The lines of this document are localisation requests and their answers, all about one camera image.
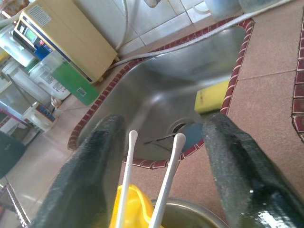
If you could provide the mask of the yellow plastic bowl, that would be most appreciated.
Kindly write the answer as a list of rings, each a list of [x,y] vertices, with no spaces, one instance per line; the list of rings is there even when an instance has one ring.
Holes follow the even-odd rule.
[[[130,184],[125,206],[124,228],[148,228],[154,206],[137,186]]]

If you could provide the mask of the translucent plastic container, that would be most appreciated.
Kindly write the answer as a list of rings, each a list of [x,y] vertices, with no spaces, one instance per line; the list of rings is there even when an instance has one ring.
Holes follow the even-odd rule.
[[[20,114],[30,107],[30,104],[13,84],[0,93],[0,104]]]

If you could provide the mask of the white printed mug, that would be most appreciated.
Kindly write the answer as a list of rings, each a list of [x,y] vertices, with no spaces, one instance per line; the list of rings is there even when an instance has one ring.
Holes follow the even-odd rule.
[[[52,112],[39,102],[33,103],[22,117],[44,132],[49,131],[57,123],[57,118]]]

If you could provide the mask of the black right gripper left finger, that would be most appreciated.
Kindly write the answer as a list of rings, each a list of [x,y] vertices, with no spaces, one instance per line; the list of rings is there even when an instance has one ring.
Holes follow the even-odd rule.
[[[125,135],[121,115],[103,118],[61,168],[30,228],[109,228]]]

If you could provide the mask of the white jug with green band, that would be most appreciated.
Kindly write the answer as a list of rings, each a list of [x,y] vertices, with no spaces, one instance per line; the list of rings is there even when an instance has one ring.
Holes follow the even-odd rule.
[[[12,58],[2,72],[9,75],[22,89],[41,103],[51,97],[64,100],[70,92],[64,88],[38,60],[13,37],[14,25],[0,29],[0,47]]]

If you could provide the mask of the black rounded appliance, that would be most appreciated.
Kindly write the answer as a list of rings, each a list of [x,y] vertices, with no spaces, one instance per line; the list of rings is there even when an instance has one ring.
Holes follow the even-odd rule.
[[[25,150],[22,142],[0,131],[0,179],[16,165]]]

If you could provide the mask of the green liquid bottle blue cap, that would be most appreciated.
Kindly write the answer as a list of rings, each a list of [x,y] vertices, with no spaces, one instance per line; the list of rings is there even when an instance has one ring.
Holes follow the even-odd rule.
[[[88,83],[60,54],[46,45],[38,47],[34,56],[39,62],[30,67],[29,77],[52,97],[64,100],[74,95],[84,105],[90,105],[99,96],[97,89]]]

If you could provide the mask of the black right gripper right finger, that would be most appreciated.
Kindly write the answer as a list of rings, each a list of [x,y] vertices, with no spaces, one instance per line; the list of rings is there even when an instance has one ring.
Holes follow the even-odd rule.
[[[250,134],[217,113],[202,135],[230,228],[304,228],[304,199]]]

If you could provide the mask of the clear toothbrush cup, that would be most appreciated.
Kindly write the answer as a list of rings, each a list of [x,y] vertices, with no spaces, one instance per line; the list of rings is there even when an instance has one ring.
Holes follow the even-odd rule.
[[[238,0],[205,0],[205,3],[217,21],[227,19],[241,10]]]

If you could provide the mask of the white handled plastic utensil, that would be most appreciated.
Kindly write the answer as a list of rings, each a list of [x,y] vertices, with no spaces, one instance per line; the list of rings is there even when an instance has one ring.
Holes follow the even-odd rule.
[[[128,154],[127,154],[127,160],[124,170],[123,183],[122,183],[120,200],[117,210],[115,228],[124,228],[124,216],[125,216],[125,209],[128,198],[128,190],[130,185],[133,153],[134,153],[137,137],[138,137],[138,132],[136,130],[131,130],[129,132]]]
[[[182,133],[175,135],[173,140],[173,148],[171,152],[171,158],[168,163],[161,189],[152,213],[152,217],[149,223],[149,228],[159,228],[161,226],[162,218],[164,215],[166,202],[170,193],[171,185],[173,182],[174,175],[176,173],[179,158],[182,153],[184,144],[186,142],[186,136]]]

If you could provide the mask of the clear small plastic bucket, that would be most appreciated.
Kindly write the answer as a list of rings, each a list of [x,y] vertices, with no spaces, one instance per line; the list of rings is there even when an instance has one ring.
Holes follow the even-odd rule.
[[[244,13],[251,13],[271,6],[281,0],[238,0]]]

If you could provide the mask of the stainless steel sink basin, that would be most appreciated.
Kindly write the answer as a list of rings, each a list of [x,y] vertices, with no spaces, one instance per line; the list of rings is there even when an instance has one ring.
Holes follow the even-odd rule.
[[[194,110],[199,90],[230,79],[245,29],[230,27],[189,47],[142,61],[127,71],[81,130],[79,146],[97,123],[110,114],[124,118],[127,131],[138,138],[133,164],[164,167],[171,156],[173,136],[188,124],[200,123]]]

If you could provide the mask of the stainless steel bowl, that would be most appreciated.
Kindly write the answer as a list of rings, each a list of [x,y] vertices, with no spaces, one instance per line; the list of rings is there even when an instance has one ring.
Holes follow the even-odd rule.
[[[161,225],[164,228],[229,228],[206,207],[180,198],[168,198]]]

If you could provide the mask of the cream water ionizer appliance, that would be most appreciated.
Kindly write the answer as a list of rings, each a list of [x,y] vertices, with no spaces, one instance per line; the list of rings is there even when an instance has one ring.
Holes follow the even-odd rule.
[[[21,11],[14,28],[32,48],[47,45],[89,83],[102,76],[117,52],[73,0],[36,0]]]

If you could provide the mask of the bright yellow dish sponge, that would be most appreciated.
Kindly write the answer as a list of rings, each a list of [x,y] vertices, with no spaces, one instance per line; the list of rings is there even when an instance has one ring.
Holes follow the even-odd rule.
[[[218,110],[222,107],[229,80],[206,87],[197,92],[194,111],[198,114],[203,114]]]

